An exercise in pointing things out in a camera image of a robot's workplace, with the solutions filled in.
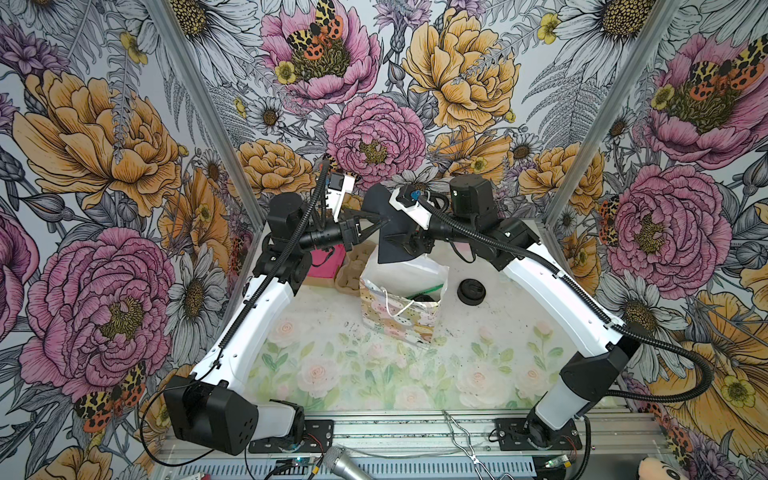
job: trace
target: black mounting bracket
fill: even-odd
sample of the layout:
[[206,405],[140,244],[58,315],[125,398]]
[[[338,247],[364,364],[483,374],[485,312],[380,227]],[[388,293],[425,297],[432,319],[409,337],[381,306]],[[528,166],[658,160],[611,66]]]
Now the black mounting bracket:
[[[320,445],[310,436],[314,436]],[[248,453],[321,453],[333,445],[333,420],[304,419],[304,440],[293,443],[290,437],[253,440]]]
[[581,439],[578,436],[578,430],[576,429],[576,423],[573,419],[568,420],[565,426],[553,432],[551,437],[556,439],[549,449],[541,449],[534,446],[529,442],[530,435],[528,429],[525,426],[527,419],[518,418],[506,418],[506,419],[494,419],[496,432],[498,436],[498,447],[502,452],[526,452],[530,450],[565,450],[570,451],[573,448],[568,442],[570,439],[577,450],[581,449]]

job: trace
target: silver microphone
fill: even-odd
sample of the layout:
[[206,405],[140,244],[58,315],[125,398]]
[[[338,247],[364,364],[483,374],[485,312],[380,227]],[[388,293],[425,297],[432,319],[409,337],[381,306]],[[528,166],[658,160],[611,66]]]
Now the silver microphone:
[[323,466],[344,480],[373,480],[352,462],[344,448],[335,445],[323,457]]

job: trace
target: red wire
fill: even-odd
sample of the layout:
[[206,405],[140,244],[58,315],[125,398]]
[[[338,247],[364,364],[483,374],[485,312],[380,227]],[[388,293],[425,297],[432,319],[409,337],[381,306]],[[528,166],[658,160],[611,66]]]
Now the red wire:
[[573,462],[576,459],[576,455],[577,455],[577,452],[578,452],[578,450],[576,449],[576,445],[574,444],[574,441],[571,440],[571,437],[567,437],[567,436],[563,435],[563,438],[568,440],[568,443],[570,443],[571,447],[574,449],[573,450],[573,455],[572,455],[573,459],[571,460]]
[[315,443],[320,447],[320,453],[325,453],[326,450],[323,448],[323,444],[320,442],[320,440],[317,439],[316,436],[312,435],[311,433],[306,433],[308,436],[312,437],[312,440],[315,441]]

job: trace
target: floral gift bag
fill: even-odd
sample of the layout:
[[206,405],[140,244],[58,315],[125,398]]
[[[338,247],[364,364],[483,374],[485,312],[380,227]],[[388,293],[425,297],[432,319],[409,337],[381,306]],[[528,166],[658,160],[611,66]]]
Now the floral gift bag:
[[[362,321],[378,332],[427,347],[447,289],[448,267],[426,254],[408,262],[379,264],[377,247],[360,276]],[[434,301],[414,300],[419,294]]]

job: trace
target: gift bag handle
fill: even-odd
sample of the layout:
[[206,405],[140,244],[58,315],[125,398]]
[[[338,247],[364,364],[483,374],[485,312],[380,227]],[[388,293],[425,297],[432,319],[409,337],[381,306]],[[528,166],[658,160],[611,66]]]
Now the gift bag handle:
[[384,305],[386,306],[386,312],[389,316],[398,316],[400,313],[405,312],[409,306],[411,306],[415,300],[411,300],[408,302],[408,305],[404,306],[399,312],[392,314],[392,312],[389,311],[389,294],[386,291],[386,288],[382,287],[382,291],[384,292]]

